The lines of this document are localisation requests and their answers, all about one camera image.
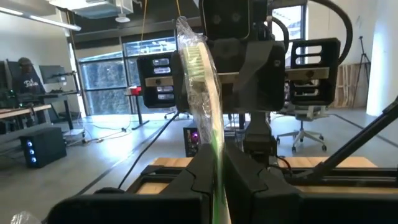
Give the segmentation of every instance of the clear plastic wrap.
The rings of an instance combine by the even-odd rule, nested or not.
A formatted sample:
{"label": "clear plastic wrap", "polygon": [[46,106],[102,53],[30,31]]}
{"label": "clear plastic wrap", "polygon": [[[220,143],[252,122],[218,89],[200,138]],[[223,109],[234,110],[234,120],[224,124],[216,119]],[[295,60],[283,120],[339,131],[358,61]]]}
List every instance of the clear plastic wrap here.
{"label": "clear plastic wrap", "polygon": [[29,212],[20,212],[12,217],[10,224],[41,224],[42,222]]}
{"label": "clear plastic wrap", "polygon": [[179,17],[176,26],[178,52],[185,72],[190,111],[198,126],[200,143],[211,144],[217,158],[213,223],[227,223],[222,180],[224,121],[220,102],[220,81],[205,38],[192,31],[185,17]]}

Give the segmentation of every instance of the computer monitor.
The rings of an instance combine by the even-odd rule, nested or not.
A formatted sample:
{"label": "computer monitor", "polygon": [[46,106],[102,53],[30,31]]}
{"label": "computer monitor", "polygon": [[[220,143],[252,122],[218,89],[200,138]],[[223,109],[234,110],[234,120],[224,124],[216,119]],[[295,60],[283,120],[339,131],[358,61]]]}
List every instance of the computer monitor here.
{"label": "computer monitor", "polygon": [[53,75],[64,74],[65,69],[60,65],[40,65],[40,72],[44,84],[65,82],[65,77],[53,77]]}

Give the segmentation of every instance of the black t-shirt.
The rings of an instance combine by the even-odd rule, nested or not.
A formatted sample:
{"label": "black t-shirt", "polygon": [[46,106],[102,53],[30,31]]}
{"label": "black t-shirt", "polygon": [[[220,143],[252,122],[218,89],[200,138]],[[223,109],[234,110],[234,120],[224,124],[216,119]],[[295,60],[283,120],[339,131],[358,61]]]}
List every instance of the black t-shirt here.
{"label": "black t-shirt", "polygon": [[34,73],[21,75],[15,82],[14,88],[19,93],[43,94],[45,93],[43,84],[39,77]]}

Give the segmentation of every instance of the person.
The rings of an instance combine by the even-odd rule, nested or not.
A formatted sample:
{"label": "person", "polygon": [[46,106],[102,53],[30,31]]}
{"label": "person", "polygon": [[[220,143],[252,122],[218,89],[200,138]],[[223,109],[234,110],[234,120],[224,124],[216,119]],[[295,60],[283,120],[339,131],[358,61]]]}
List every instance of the person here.
{"label": "person", "polygon": [[18,60],[21,76],[15,80],[14,89],[18,93],[44,94],[42,82],[37,76],[29,58],[21,57]]}

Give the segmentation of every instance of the floor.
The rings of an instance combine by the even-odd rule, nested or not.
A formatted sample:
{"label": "floor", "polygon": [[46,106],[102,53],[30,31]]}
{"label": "floor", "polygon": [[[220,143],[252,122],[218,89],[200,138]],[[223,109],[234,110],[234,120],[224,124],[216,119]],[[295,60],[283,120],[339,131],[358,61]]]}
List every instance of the floor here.
{"label": "floor", "polygon": [[[305,123],[307,130],[321,132],[328,146],[323,152],[321,145],[305,139],[295,154],[291,151],[293,139],[282,138],[278,152],[283,156],[328,156],[358,134],[361,127],[374,120],[363,110],[329,111],[328,118]],[[117,187],[124,174],[136,159],[140,150],[160,131],[167,120],[151,121],[143,128],[130,133],[118,133],[130,119],[97,121],[87,119],[85,129],[89,138],[105,138],[87,146],[69,147],[68,156],[41,169],[26,169],[22,159],[10,159],[0,154],[0,223],[9,223],[12,216],[28,211],[43,220],[57,202],[76,194],[91,194],[102,187]],[[184,157],[182,127],[191,123],[181,116],[174,121],[141,158],[123,188],[128,188],[140,171],[156,157]],[[272,117],[273,134],[282,134],[299,128],[292,117]],[[379,167],[397,167],[398,121],[391,124],[378,137],[366,143],[355,156],[367,157]]]}

